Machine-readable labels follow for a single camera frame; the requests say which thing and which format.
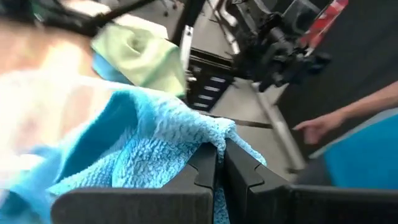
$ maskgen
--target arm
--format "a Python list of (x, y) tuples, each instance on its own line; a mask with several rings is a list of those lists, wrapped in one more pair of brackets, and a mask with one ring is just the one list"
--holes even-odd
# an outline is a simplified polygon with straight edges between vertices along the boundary
[(368, 115), (396, 105), (398, 105), (398, 81), (334, 112), (304, 121), (294, 127), (294, 130), (303, 130), (304, 141), (307, 144), (316, 144), (328, 131), (337, 128), (347, 119)]

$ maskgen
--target human hand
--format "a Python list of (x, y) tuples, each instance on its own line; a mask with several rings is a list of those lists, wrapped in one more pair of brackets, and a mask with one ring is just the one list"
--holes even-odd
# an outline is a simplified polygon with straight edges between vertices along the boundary
[(316, 144), (327, 132), (339, 127), (344, 120), (344, 113), (334, 111), (315, 119), (301, 122), (293, 129), (304, 132), (304, 142), (306, 144)]

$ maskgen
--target black machine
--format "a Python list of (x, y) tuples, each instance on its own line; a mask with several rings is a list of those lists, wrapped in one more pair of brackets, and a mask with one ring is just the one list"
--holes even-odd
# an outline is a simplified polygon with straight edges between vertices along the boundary
[[(136, 1), (106, 14), (90, 17), (63, 7), (58, 0), (0, 0), (0, 14), (93, 37), (113, 19), (153, 1), (155, 0)], [(185, 3), (171, 42), (182, 45), (185, 28), (194, 26), (205, 2), (206, 0), (196, 0)], [(234, 2), (226, 0), (230, 7), (245, 4)], [(274, 8), (281, 11), (284, 7), (286, 6), (276, 4)], [(191, 78), (188, 78), (187, 103), (191, 108), (210, 111), (235, 77), (260, 82), (259, 91), (265, 91), (271, 85), (299, 83), (307, 74), (319, 74), (329, 63), (328, 55), (306, 55), (307, 46), (298, 44), (297, 35), (286, 28), (290, 24), (288, 15), (283, 16), (276, 11), (262, 14), (257, 20), (250, 32), (237, 35), (242, 50), (232, 55), (232, 58), (223, 58), (189, 46), (187, 76)]]
[[(0, 0), (0, 12), (92, 37), (112, 19), (153, 1), (140, 0), (90, 17), (66, 9), (57, 0)], [(231, 7), (246, 4), (226, 1)], [(204, 3), (186, 2), (170, 41), (183, 45), (186, 26), (193, 27)], [(189, 83), (187, 101), (193, 109), (211, 110), (235, 77), (260, 81), (260, 91), (264, 91), (270, 85), (297, 83), (305, 74), (321, 72), (330, 57), (307, 55), (307, 47), (296, 41), (296, 29), (286, 28), (287, 17), (279, 11), (264, 14), (255, 32), (239, 38), (241, 52), (231, 60), (190, 49), (188, 73), (192, 79), (188, 81), (194, 81)], [(77, 189), (55, 201), (52, 221), (210, 224), (219, 175), (232, 224), (380, 224), (398, 219), (396, 192), (291, 184), (227, 139), (223, 167), (217, 166), (216, 147), (202, 144), (183, 170), (161, 189)]]

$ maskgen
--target green cloth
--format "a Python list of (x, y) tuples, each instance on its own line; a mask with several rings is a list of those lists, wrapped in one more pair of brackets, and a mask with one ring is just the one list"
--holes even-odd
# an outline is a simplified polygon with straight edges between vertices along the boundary
[(185, 94), (179, 48), (151, 31), (110, 24), (91, 46), (134, 85), (175, 96)]

